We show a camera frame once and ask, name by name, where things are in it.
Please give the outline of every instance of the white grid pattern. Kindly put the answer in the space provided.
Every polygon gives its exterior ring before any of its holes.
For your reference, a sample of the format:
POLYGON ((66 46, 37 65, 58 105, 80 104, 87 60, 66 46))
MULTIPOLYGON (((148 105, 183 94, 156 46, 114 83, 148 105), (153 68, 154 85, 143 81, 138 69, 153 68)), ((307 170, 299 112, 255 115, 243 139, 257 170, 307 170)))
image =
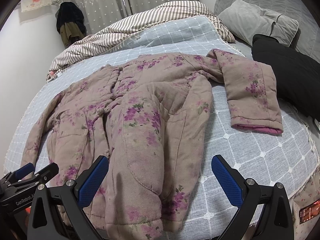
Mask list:
MULTIPOLYGON (((230 113, 224 86, 212 87, 213 106, 205 133, 200 177, 191 195, 191 205, 178 233, 166 232, 162 239, 211 239, 222 233, 237 208, 230 205, 211 171, 211 159, 221 154, 245 178, 261 185, 280 181, 292 197, 310 178, 318 163, 312 152, 303 121, 286 102, 279 100, 284 133, 273 136, 230 127, 230 113)), ((252 223, 258 221, 261 206, 252 223)))
MULTIPOLYGON (((20 166, 30 129, 50 100, 72 82, 90 75, 107 63, 118 65, 140 54, 183 52, 206 55, 212 48, 240 54, 219 38, 206 17, 197 16, 147 29, 125 41, 121 51, 73 65, 58 79, 46 84, 32 100, 13 136, 5 169, 12 171, 20 166)), ((184 227, 178 233, 164 233, 161 239, 209 239, 221 234, 231 220, 236 208, 230 205, 211 171, 211 159, 216 154, 221 154, 232 167, 238 168, 245 178, 252 177, 259 184, 272 185, 281 181, 289 197, 304 185, 318 166, 318 153, 311 151, 307 131, 288 104, 279 102, 284 133, 272 136, 231 128, 224 87, 214 84, 212 93, 213 106, 205 133, 201 173, 191 194, 184 227)), ((48 163, 46 137, 43 137, 36 169, 48 163)), ((259 213, 260 209, 257 209, 252 222, 257 221, 259 213)))

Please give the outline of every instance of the floral quilted jacket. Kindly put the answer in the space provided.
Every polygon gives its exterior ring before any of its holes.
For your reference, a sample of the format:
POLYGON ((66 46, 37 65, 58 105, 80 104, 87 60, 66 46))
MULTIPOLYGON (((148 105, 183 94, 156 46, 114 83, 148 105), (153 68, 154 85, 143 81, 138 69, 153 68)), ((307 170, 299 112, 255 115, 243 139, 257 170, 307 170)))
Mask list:
POLYGON ((142 55, 107 65, 60 92, 32 128, 21 165, 36 162, 43 134, 62 185, 99 155, 109 171, 91 205, 111 239, 156 239, 177 231, 199 176, 212 105, 208 79, 225 83, 231 126, 281 133, 270 66, 213 49, 207 57, 142 55))

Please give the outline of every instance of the pink lining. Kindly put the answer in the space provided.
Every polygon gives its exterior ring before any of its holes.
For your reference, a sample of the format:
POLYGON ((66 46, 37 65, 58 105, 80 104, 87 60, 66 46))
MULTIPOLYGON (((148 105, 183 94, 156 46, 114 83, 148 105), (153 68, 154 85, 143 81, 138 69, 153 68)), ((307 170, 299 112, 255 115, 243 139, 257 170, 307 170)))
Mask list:
POLYGON ((246 129, 246 130, 253 130, 253 131, 258 131, 258 132, 264 132, 264 133, 269 133, 269 134, 283 133, 283 131, 281 129, 270 128, 270 127, 263 126, 263 125, 234 124, 232 127, 238 128, 238 129, 246 129))

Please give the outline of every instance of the black cloth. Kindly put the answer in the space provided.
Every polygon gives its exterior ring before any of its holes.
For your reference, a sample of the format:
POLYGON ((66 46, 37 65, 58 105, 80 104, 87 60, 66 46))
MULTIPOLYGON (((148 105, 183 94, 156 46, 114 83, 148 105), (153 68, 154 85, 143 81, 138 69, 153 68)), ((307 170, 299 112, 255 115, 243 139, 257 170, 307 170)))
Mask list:
POLYGON ((63 2, 57 16, 57 31, 60 33, 60 27, 65 23, 74 22, 78 25, 80 31, 85 35, 87 30, 84 26, 84 16, 82 11, 72 2, 63 2))
POLYGON ((256 34, 252 43, 253 60, 273 69, 277 96, 306 116, 320 120, 320 64, 272 37, 256 34))

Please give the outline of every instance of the gray pillow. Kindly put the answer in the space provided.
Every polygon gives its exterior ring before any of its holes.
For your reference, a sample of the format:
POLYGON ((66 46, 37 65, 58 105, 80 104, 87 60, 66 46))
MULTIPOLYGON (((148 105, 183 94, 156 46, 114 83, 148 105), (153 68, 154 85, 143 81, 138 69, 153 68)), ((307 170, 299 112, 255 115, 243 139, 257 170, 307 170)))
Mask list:
POLYGON ((289 47, 299 27, 299 23, 290 17, 242 0, 233 2, 218 18, 231 33, 251 46, 253 36, 263 34, 276 38, 280 44, 289 47))

